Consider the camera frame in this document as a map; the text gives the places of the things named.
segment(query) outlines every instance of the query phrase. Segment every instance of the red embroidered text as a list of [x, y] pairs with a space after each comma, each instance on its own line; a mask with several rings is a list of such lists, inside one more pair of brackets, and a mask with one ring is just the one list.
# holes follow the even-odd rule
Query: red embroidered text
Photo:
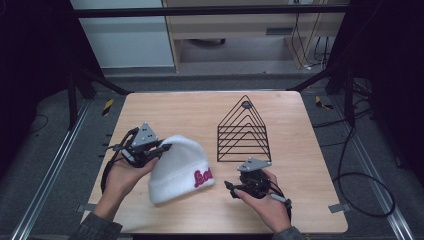
[[213, 176], [210, 168], [206, 170], [203, 174], [200, 172], [200, 170], [197, 170], [196, 172], [194, 172], [194, 180], [196, 181], [194, 187], [197, 188], [212, 178]]

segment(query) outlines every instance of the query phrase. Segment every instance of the black pole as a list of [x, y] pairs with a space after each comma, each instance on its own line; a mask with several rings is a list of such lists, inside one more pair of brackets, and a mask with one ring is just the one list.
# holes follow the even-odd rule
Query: black pole
[[152, 17], [152, 16], [191, 16], [191, 15], [239, 15], [277, 13], [341, 13], [352, 8], [366, 8], [367, 5], [350, 4], [311, 4], [311, 5], [256, 5], [256, 6], [207, 6], [207, 7], [165, 7], [165, 8], [125, 8], [125, 9], [83, 9], [55, 11], [54, 14], [77, 18], [110, 17]]

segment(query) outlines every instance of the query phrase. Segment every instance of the metal bracket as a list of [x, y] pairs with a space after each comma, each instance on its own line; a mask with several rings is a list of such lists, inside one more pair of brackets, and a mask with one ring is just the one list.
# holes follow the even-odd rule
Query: metal bracket
[[328, 208], [330, 209], [331, 213], [349, 212], [350, 210], [352, 210], [352, 207], [349, 204], [341, 204], [341, 203], [328, 206]]
[[271, 162], [249, 157], [246, 162], [237, 167], [237, 170], [239, 170], [240, 172], [252, 172], [269, 166], [271, 166]]
[[84, 212], [84, 211], [92, 212], [95, 207], [96, 207], [96, 204], [92, 204], [92, 203], [78, 204], [77, 208], [75, 209], [75, 212]]
[[144, 122], [143, 125], [141, 125], [137, 135], [135, 136], [134, 141], [132, 142], [132, 146], [155, 142], [157, 139], [158, 137], [150, 128], [149, 124]]

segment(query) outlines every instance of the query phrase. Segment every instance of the gray floor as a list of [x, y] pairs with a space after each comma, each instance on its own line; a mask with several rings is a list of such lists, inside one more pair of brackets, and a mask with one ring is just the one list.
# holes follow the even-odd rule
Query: gray floor
[[[146, 74], [132, 78], [110, 78], [112, 82], [133, 91], [196, 91], [196, 90], [282, 90], [306, 80], [320, 71], [317, 65], [312, 70], [299, 70], [288, 55], [283, 39], [227, 39], [225, 45], [187, 41], [184, 44], [181, 69], [172, 74]], [[325, 95], [325, 81], [321, 81], [302, 93], [305, 107], [312, 124], [334, 121], [341, 118], [337, 110], [317, 107], [316, 95]], [[109, 144], [109, 134], [119, 117], [125, 97], [95, 85], [98, 94], [90, 101], [90, 108], [82, 128], [66, 158], [58, 178], [32, 229], [32, 235], [69, 235], [79, 224], [81, 213], [75, 212], [79, 203], [85, 203], [100, 170], [104, 151]], [[337, 105], [343, 94], [332, 97]], [[114, 99], [108, 116], [101, 112], [105, 102]], [[361, 102], [356, 111], [368, 108]], [[38, 106], [33, 123], [34, 133], [28, 135], [20, 153], [16, 156], [9, 175], [0, 188], [0, 235], [13, 232], [36, 194], [45, 173], [65, 137], [68, 126], [67, 94], [65, 91], [46, 98]], [[339, 143], [347, 136], [346, 126], [315, 128], [320, 145]], [[408, 169], [396, 167], [391, 151], [378, 125], [367, 114], [357, 120], [356, 141], [366, 148], [372, 164], [381, 179], [393, 192], [397, 210], [405, 219], [416, 239], [424, 239], [424, 212], [421, 207], [424, 189]], [[342, 145], [323, 146], [322, 153], [332, 177], [337, 166]], [[343, 172], [364, 172], [364, 166], [354, 142], [350, 141], [343, 160]], [[346, 201], [337, 192], [341, 203]], [[349, 199], [366, 211], [382, 213], [370, 181], [356, 177], [343, 180], [343, 189]], [[356, 210], [346, 212], [349, 229], [341, 235], [310, 235], [312, 239], [398, 239], [390, 221], [372, 218]]]

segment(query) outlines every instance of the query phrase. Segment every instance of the black strap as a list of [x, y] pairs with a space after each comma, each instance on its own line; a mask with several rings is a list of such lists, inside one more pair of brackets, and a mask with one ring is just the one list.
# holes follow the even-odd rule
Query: black strap
[[113, 150], [115, 151], [115, 154], [113, 154], [112, 159], [110, 159], [109, 162], [106, 164], [106, 167], [103, 170], [102, 181], [100, 182], [100, 188], [102, 189], [102, 193], [104, 193], [104, 191], [106, 189], [107, 176], [109, 175], [109, 172], [112, 169], [113, 164], [116, 162], [115, 159], [118, 156], [119, 151], [124, 146], [125, 141], [127, 141], [128, 137], [130, 135], [134, 134], [134, 132], [136, 132], [137, 129], [138, 128], [134, 128], [134, 129], [131, 129], [130, 131], [128, 131], [127, 134], [125, 134], [124, 138], [122, 139], [121, 143], [113, 148]]

